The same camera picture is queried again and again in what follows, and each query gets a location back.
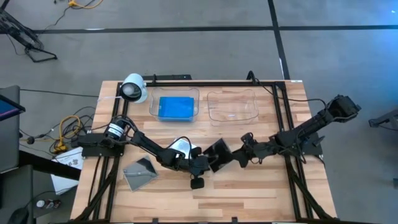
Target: yellow cable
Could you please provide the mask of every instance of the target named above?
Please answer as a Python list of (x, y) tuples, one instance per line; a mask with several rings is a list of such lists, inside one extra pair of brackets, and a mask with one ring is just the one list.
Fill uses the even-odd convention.
[[(78, 121), (77, 126), (78, 126), (79, 128), (76, 129), (76, 130), (74, 130), (74, 131), (72, 131), (71, 133), (68, 133), (67, 135), (63, 136), (63, 135), (62, 135), (62, 126), (63, 126), (63, 123), (66, 122), (67, 120), (71, 119), (71, 118), (76, 118), (76, 120)], [(66, 145), (63, 144), (63, 141), (62, 141), (62, 140), (63, 140), (63, 138), (69, 138), (69, 137), (72, 137), (73, 135), (78, 134), (78, 133), (80, 132), (80, 130), (81, 130), (81, 121), (80, 121), (80, 118), (79, 118), (78, 116), (76, 116), (76, 115), (70, 115), (70, 116), (67, 116), (67, 117), (63, 118), (63, 119), (61, 120), (59, 126), (60, 126), (60, 138), (59, 138), (59, 139), (56, 139), (56, 140), (59, 140), (59, 142), (58, 142), (58, 146), (55, 147), (55, 151), (66, 151), (68, 148), (66, 147)]]
[(94, 6), (82, 6), (82, 5), (78, 4), (78, 3), (76, 3), (75, 0), (69, 1), (68, 4), (69, 4), (70, 7), (78, 6), (78, 7), (82, 7), (83, 9), (94, 9), (95, 7), (99, 6), (99, 4), (101, 4), (103, 1), (104, 0), (99, 0), (99, 2), (97, 4), (95, 4)]

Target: clear plastic container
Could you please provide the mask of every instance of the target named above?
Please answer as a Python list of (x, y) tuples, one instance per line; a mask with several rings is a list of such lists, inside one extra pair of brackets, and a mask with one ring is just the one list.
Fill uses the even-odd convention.
[(210, 92), (207, 94), (210, 123), (213, 126), (249, 124), (259, 116), (256, 94), (242, 92)]
[(199, 90), (154, 88), (149, 113), (159, 121), (194, 122), (199, 112)]

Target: white camera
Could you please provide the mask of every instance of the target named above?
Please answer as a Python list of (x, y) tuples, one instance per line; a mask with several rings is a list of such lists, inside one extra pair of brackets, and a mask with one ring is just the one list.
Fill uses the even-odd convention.
[(144, 102), (148, 97), (144, 79), (136, 73), (130, 74), (120, 87), (120, 95), (123, 99), (130, 102)]

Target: table leg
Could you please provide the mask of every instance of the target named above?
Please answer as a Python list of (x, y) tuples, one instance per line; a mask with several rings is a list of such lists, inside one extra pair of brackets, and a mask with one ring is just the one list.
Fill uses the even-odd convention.
[(68, 179), (79, 180), (80, 169), (44, 159), (31, 153), (19, 151), (19, 166), (32, 165), (34, 170), (54, 174)]

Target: gray device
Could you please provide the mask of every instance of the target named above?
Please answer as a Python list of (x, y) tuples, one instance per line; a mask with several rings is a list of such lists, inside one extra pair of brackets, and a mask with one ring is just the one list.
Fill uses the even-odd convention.
[(158, 173), (150, 161), (149, 156), (144, 156), (143, 158), (124, 168), (123, 174), (132, 191), (135, 191), (148, 184), (158, 176)]

